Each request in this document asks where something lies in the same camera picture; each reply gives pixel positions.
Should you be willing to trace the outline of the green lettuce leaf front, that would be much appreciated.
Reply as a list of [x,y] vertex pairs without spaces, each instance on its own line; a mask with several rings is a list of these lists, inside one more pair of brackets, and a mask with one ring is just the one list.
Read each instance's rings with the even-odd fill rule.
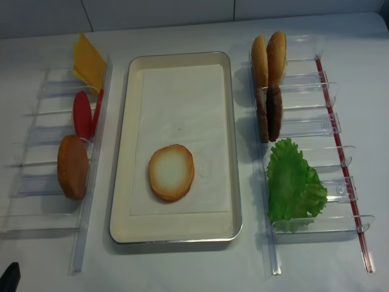
[[271,150],[267,166],[270,221],[306,217],[303,193],[309,167],[303,153],[290,138],[279,140]]

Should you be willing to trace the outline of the green lettuce leaf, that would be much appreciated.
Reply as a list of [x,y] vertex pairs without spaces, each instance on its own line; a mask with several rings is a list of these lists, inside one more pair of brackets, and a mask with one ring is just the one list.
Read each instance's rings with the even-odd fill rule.
[[305,179],[305,191],[302,193],[302,205],[305,217],[316,217],[327,203],[327,189],[322,185],[317,171],[308,167]]
[[279,140],[271,150],[267,166],[270,221],[306,217],[303,193],[309,167],[303,153],[290,138]]

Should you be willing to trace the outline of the left brown meat patty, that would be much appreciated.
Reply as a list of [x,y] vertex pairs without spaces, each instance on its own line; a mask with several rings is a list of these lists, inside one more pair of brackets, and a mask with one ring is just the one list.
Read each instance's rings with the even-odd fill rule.
[[260,131],[260,141],[262,143],[269,142],[269,131],[266,111],[266,96],[262,87],[256,89],[256,113],[258,119],[258,127]]

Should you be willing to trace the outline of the brown meat patty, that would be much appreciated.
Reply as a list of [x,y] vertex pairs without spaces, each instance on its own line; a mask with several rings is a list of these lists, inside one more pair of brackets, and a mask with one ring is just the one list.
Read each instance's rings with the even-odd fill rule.
[[269,131],[266,111],[266,96],[262,87],[256,89],[256,113],[258,119],[258,127],[260,131],[260,141],[262,143],[269,142]]
[[282,96],[278,85],[270,85],[267,89],[266,110],[269,140],[275,142],[280,135],[283,118]]

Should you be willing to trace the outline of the right brown meat patty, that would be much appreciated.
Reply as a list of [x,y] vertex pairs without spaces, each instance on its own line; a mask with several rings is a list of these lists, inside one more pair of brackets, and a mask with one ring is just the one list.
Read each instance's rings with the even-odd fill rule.
[[278,85],[270,85],[267,89],[266,110],[269,140],[275,142],[280,135],[283,118],[282,96]]

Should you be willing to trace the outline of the rear red tomato slice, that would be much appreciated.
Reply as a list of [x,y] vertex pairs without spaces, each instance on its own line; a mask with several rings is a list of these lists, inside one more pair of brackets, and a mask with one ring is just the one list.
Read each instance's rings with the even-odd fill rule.
[[98,118],[99,118],[100,110],[101,110],[101,106],[102,106],[103,96],[104,96],[104,89],[102,88],[99,92],[98,100],[97,100],[96,107],[94,110],[94,115],[92,117],[92,125],[91,125],[91,132],[90,132],[91,137],[95,136],[95,132],[97,129],[97,124],[98,124]]

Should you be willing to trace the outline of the red tomato slice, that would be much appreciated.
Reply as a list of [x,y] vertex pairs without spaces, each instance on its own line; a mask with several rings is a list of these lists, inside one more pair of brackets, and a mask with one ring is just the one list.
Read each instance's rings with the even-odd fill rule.
[[77,136],[89,140],[91,137],[92,111],[89,99],[84,91],[76,94],[72,115]]
[[95,132],[97,129],[97,124],[98,124],[98,118],[99,118],[100,110],[101,110],[101,106],[102,106],[103,96],[104,96],[104,89],[102,88],[99,92],[98,100],[97,100],[96,107],[94,110],[94,115],[92,117],[92,125],[91,125],[91,132],[90,132],[91,137],[95,136]]

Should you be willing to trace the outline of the front red tomato slice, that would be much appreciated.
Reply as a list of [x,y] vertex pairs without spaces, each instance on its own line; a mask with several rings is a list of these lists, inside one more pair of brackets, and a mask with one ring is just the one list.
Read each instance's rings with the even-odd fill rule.
[[72,115],[77,136],[89,140],[91,137],[92,111],[89,99],[84,91],[76,94]]

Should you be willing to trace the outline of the green lettuce leaf rear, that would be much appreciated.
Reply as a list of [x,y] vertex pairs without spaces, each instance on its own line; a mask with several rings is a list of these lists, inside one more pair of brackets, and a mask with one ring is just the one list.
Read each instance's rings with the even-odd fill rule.
[[322,185],[317,171],[308,167],[305,179],[305,191],[302,193],[302,205],[305,217],[316,217],[327,203],[327,189]]

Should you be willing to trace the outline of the yellow cheese slice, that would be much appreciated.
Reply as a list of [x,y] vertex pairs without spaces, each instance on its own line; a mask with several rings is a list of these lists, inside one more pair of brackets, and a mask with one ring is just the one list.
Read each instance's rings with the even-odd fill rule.
[[73,45],[74,76],[90,86],[91,93],[98,96],[103,87],[106,62],[83,33]]

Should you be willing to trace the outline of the bun slice on tray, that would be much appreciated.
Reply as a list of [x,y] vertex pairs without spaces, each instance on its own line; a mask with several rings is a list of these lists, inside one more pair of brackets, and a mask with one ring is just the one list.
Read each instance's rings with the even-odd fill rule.
[[189,192],[195,175],[192,154],[180,144],[156,151],[148,164],[150,187],[163,201],[175,202]]

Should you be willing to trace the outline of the cream metal tray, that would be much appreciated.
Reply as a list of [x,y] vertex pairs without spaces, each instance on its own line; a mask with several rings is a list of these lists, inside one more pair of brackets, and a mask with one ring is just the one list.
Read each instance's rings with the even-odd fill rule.
[[[221,212],[131,215],[136,174],[136,148],[142,103],[144,72],[189,66],[220,65],[224,71],[227,147],[229,154],[230,206]],[[115,183],[109,233],[118,244],[228,242],[242,227],[238,158],[233,112],[230,59],[223,52],[142,56],[128,68],[126,96],[121,119],[119,151],[115,159]]]

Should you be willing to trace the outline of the white paper tray liner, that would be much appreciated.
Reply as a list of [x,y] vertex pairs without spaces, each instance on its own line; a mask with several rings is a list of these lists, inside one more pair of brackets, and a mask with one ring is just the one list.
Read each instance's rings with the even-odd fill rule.
[[[225,118],[222,66],[144,72],[131,215],[221,212],[229,208]],[[155,151],[173,144],[191,152],[195,173],[186,196],[165,203],[150,188],[148,163]]]

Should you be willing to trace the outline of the left bun slice in rack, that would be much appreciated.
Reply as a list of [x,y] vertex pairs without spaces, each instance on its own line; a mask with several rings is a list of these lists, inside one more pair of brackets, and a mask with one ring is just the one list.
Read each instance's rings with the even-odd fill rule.
[[268,62],[267,51],[264,35],[258,35],[251,49],[253,77],[257,87],[263,88],[268,86]]

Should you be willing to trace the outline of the bun slice in rack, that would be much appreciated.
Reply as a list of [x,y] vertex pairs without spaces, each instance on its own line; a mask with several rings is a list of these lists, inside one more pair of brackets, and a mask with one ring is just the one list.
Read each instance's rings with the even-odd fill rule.
[[267,47],[268,85],[279,85],[283,76],[286,62],[286,34],[276,31],[270,38]]
[[263,88],[268,86],[268,62],[267,51],[264,35],[258,35],[251,49],[253,77],[257,87]]

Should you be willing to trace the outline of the right clear acrylic rack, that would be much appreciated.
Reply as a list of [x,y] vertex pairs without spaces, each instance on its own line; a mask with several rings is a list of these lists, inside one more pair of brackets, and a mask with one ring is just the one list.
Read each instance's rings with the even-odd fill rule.
[[373,273],[375,267],[365,234],[375,217],[361,214],[357,208],[356,186],[348,170],[355,148],[341,143],[341,126],[333,109],[338,86],[328,81],[322,68],[322,49],[316,36],[290,36],[287,41],[287,75],[280,85],[284,121],[279,138],[293,142],[308,165],[317,172],[327,190],[327,202],[316,217],[269,219],[267,166],[273,143],[260,141],[254,81],[249,78],[252,179],[258,187],[254,197],[258,206],[259,237],[267,246],[272,274],[281,274],[281,245],[348,242],[354,238],[359,242],[365,270]]

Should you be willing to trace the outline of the clear acrylic rack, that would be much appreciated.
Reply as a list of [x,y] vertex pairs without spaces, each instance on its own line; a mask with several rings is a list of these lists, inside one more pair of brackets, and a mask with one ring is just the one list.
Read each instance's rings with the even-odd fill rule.
[[[105,61],[102,99],[73,75],[69,52],[24,57],[1,72],[1,241],[65,238],[72,274],[83,267],[102,164],[113,70],[109,55]],[[89,160],[86,196],[74,201],[65,197],[58,182],[57,154],[61,140],[75,134],[73,105],[79,92],[86,93],[92,109],[101,110],[95,136],[83,141]]]
[[260,141],[254,81],[249,78],[252,179],[258,187],[254,197],[258,206],[259,237],[267,246],[272,274],[281,274],[281,245],[348,242],[354,238],[359,242],[365,270],[373,273],[375,267],[365,234],[375,217],[361,214],[357,208],[356,186],[348,170],[355,148],[341,143],[341,126],[333,109],[338,86],[328,81],[322,68],[322,49],[316,36],[290,36],[287,41],[287,75],[280,85],[284,121],[279,138],[293,142],[308,165],[317,172],[327,190],[327,202],[316,217],[269,219],[267,166],[273,143]]

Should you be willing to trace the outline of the brown bun in left rack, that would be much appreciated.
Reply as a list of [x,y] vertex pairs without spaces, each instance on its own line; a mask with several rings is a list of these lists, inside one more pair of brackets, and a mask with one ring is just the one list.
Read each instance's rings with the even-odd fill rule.
[[89,161],[83,141],[76,135],[65,136],[58,149],[57,177],[67,198],[84,198],[88,168]]

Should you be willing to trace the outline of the right bun slice in rack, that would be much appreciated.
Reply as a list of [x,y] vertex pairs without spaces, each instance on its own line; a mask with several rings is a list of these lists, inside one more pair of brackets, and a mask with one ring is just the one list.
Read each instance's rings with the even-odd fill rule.
[[279,85],[283,76],[286,62],[286,34],[276,31],[270,38],[267,47],[268,85]]

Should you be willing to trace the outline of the left clear acrylic rack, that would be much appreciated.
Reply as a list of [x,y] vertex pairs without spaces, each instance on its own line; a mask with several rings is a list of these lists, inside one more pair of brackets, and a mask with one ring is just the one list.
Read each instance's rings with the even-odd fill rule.
[[[24,57],[1,72],[1,241],[65,238],[72,274],[83,267],[102,164],[113,70],[109,55],[105,61],[102,99],[73,75],[69,52]],[[86,196],[74,201],[65,197],[58,182],[57,154],[61,140],[75,134],[73,105],[79,92],[86,93],[92,109],[101,110],[95,136],[83,141],[89,160]]]

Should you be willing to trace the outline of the black object at corner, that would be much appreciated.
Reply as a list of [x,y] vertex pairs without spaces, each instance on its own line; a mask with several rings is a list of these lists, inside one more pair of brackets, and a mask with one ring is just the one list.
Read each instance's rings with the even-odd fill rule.
[[19,263],[11,263],[0,278],[0,292],[16,292],[20,278]]

